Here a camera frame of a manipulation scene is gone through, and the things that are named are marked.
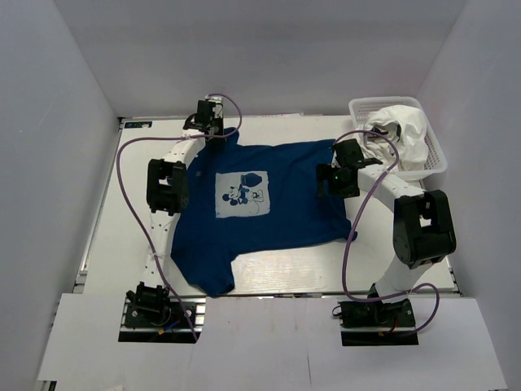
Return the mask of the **blue mickey t shirt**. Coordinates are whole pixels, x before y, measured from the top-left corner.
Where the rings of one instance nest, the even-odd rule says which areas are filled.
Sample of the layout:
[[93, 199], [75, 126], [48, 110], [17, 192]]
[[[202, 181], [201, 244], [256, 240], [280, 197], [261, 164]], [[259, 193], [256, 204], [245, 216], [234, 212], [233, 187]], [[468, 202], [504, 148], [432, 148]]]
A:
[[345, 239], [344, 200], [317, 194], [316, 167], [333, 160], [330, 139], [277, 146], [205, 147], [187, 178], [189, 203], [177, 222], [170, 257], [186, 282], [215, 297], [235, 287], [239, 255]]

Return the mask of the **white t shirt red print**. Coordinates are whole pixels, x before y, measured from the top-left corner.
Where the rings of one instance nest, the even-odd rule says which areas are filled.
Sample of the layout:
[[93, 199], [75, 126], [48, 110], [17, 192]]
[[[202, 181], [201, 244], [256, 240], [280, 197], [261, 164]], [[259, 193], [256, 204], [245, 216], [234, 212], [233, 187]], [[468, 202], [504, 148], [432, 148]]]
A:
[[428, 146], [425, 141], [427, 118], [422, 110], [405, 105], [393, 105], [371, 112], [366, 122], [371, 120], [397, 121], [401, 125], [405, 150], [400, 158], [399, 171], [423, 169], [428, 158]]

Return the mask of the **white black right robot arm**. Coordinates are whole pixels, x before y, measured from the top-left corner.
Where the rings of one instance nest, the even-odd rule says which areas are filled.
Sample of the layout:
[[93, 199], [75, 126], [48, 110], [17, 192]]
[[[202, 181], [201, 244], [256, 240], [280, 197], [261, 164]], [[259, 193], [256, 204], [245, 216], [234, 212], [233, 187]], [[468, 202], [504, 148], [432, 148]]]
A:
[[[441, 262], [457, 247], [453, 219], [447, 195], [441, 190], [425, 191], [399, 178], [376, 158], [365, 158], [355, 139], [336, 140], [332, 146], [334, 160], [316, 167], [317, 195], [343, 199], [366, 193], [352, 222], [342, 264], [345, 295], [360, 303], [403, 301], [421, 288], [423, 274]], [[357, 224], [369, 200], [375, 198], [393, 213], [393, 259], [383, 276], [374, 283], [366, 299], [356, 298], [348, 290], [348, 255]]]

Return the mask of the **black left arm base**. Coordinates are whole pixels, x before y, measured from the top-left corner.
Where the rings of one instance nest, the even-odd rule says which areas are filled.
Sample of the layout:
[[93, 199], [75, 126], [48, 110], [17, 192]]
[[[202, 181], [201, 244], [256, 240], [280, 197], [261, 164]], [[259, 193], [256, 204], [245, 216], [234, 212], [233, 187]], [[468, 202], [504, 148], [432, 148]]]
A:
[[167, 288], [141, 282], [125, 294], [119, 342], [194, 344], [204, 326], [205, 303], [179, 303]]

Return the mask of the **white t shirt black print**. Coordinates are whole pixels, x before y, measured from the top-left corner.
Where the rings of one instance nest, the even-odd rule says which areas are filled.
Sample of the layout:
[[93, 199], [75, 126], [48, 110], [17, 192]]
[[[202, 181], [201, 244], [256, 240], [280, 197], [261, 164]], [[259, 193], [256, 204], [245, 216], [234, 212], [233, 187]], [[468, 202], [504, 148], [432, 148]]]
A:
[[351, 138], [357, 140], [364, 157], [378, 159], [391, 171], [399, 171], [400, 158], [405, 150], [401, 125], [397, 121], [371, 120], [361, 128], [372, 131], [372, 134], [356, 133]]

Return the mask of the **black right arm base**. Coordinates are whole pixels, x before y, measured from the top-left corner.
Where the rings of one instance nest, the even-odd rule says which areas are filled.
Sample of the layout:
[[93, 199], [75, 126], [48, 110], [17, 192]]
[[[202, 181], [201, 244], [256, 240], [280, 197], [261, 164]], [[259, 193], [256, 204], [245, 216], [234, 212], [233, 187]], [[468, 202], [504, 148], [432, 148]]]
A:
[[343, 347], [418, 345], [413, 307], [408, 299], [391, 304], [341, 301], [331, 313], [339, 320]]

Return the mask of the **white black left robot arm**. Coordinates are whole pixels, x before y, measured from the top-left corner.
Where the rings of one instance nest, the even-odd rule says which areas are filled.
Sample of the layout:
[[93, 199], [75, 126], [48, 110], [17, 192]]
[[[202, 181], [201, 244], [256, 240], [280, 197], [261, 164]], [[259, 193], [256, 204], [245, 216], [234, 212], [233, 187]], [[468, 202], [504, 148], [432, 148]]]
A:
[[169, 246], [180, 217], [189, 201], [187, 169], [210, 143], [224, 136], [222, 98], [208, 95], [196, 112], [185, 119], [182, 133], [166, 155], [147, 166], [146, 201], [150, 209], [147, 228], [148, 254], [143, 272], [147, 286], [160, 285], [170, 292], [165, 280], [169, 271]]

